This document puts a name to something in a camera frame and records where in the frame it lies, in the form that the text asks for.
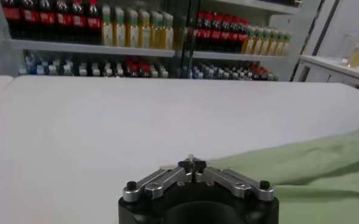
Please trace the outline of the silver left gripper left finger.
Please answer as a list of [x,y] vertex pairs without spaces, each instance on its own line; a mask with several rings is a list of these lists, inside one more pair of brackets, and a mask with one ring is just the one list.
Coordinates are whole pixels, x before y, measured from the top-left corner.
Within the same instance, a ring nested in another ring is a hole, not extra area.
[[193,162],[189,158],[179,161],[173,169],[159,169],[140,181],[128,181],[123,189],[123,200],[128,203],[139,201],[142,196],[155,200],[178,182],[192,180]]

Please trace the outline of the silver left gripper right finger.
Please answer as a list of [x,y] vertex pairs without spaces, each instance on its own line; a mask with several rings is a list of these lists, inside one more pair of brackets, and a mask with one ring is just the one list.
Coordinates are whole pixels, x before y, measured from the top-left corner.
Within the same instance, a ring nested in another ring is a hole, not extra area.
[[237,198],[245,199],[252,195],[261,201],[273,201],[275,197],[269,181],[255,181],[232,169],[219,170],[197,158],[193,160],[193,173],[197,182],[217,183]]

